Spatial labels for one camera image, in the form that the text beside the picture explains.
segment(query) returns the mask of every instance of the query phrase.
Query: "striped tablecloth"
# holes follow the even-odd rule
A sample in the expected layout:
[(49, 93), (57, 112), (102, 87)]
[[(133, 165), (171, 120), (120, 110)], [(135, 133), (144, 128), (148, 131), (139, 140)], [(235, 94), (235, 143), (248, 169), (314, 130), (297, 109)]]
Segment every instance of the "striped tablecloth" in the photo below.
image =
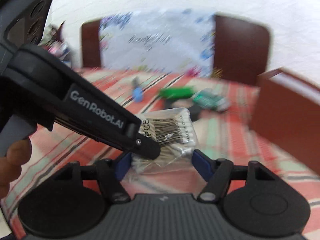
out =
[[(228, 97), (232, 106), (226, 113), (203, 111), (201, 119), (194, 123), (200, 149), (212, 159), (224, 157), (238, 165), (258, 160), (281, 175), (310, 202), (311, 217), (304, 235), (310, 240), (320, 239), (320, 223), (317, 222), (320, 220), (320, 178), (289, 154), (250, 131), (246, 125), (257, 99), (257, 88), (177, 74), (88, 70), (82, 75), (134, 114), (162, 109), (163, 102), (158, 98), (157, 92), (167, 86), (188, 85), (197, 90), (213, 88), (217, 93)], [(139, 76), (144, 87), (144, 99), (140, 103), (131, 100), (131, 81), (136, 76)], [(17, 204), (26, 192), (70, 161), (78, 160), (81, 165), (90, 165), (97, 159), (115, 158), (120, 153), (57, 124), (52, 132), (38, 127), (31, 141), (31, 160), (22, 167), (22, 175), (11, 184), (9, 195), (1, 201), (4, 215), (18, 239), (25, 236), (25, 232), (17, 218)], [(171, 172), (139, 176), (130, 183), (125, 180), (122, 184), (133, 197), (139, 192), (192, 192), (196, 195), (205, 182), (193, 167), (188, 166)], [(86, 182), (85, 185), (98, 189), (94, 182)], [(243, 182), (233, 182), (230, 190), (240, 186), (243, 186)]]

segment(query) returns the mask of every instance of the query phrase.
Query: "screw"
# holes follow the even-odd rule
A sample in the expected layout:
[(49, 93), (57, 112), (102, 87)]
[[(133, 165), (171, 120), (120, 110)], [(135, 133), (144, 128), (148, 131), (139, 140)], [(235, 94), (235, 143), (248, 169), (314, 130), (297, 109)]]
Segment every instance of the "screw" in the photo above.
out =
[(115, 201), (117, 202), (124, 202), (128, 200), (128, 196), (121, 193), (121, 192), (116, 192), (112, 195), (112, 197), (114, 198)]
[(216, 195), (212, 192), (204, 192), (201, 193), (200, 198), (203, 201), (214, 201), (216, 199)]

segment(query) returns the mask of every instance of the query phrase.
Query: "white wall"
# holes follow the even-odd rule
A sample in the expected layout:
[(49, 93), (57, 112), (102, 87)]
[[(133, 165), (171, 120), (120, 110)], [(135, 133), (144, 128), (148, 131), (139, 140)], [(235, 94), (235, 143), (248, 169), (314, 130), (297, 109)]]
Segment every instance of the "white wall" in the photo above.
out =
[(320, 83), (320, 0), (54, 0), (51, 17), (57, 25), (66, 21), (63, 35), (81, 66), (83, 22), (154, 8), (214, 8), (265, 23), (274, 35), (269, 68), (285, 65)]

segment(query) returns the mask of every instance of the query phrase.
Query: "plaid tablecloth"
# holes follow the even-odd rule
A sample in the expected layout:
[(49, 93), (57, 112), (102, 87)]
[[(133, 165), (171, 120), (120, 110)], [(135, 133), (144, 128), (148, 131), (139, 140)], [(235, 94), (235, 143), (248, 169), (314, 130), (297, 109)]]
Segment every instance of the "plaid tablecloth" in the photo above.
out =
[[(142, 72), (111, 72), (89, 70), (83, 76), (104, 93), (134, 114), (160, 110), (163, 102), (157, 96), (160, 88), (167, 86), (194, 86), (197, 90), (213, 88), (230, 99), (232, 106), (223, 114), (203, 111), (201, 119), (194, 123), (200, 149), (212, 159), (224, 157), (238, 165), (247, 165), (249, 160), (258, 160), (292, 187), (302, 193), (311, 205), (311, 217), (304, 230), (309, 240), (320, 239), (320, 178), (297, 162), (289, 154), (256, 135), (247, 127), (258, 90), (234, 82), (206, 80)], [(144, 87), (144, 99), (135, 103), (131, 99), (131, 81), (139, 76)], [(90, 165), (101, 158), (115, 158), (120, 151), (103, 143), (74, 133), (55, 124), (52, 132), (43, 127), (31, 137), (33, 153), (31, 160), (22, 167), (22, 175), (11, 184), (7, 198), (1, 205), (12, 231), (18, 239), (25, 232), (17, 218), (17, 204), (29, 190), (39, 185), (66, 163), (74, 160), (81, 165)], [(175, 169), (171, 172), (139, 176), (132, 182), (122, 182), (128, 193), (184, 193), (198, 194), (205, 185), (193, 167)], [(85, 182), (87, 187), (98, 190), (96, 183)], [(230, 190), (243, 186), (237, 181)]]

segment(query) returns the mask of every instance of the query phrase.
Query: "cotton swab package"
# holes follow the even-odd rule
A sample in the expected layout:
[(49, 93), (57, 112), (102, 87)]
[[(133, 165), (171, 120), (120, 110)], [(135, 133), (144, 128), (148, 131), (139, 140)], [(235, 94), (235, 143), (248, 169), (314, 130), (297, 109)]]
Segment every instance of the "cotton swab package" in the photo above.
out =
[(165, 167), (177, 162), (191, 159), (198, 145), (188, 109), (174, 108), (145, 114), (138, 114), (141, 119), (140, 133), (160, 144), (161, 152), (157, 159), (143, 159), (132, 155), (132, 168), (137, 173), (153, 172), (157, 167)]

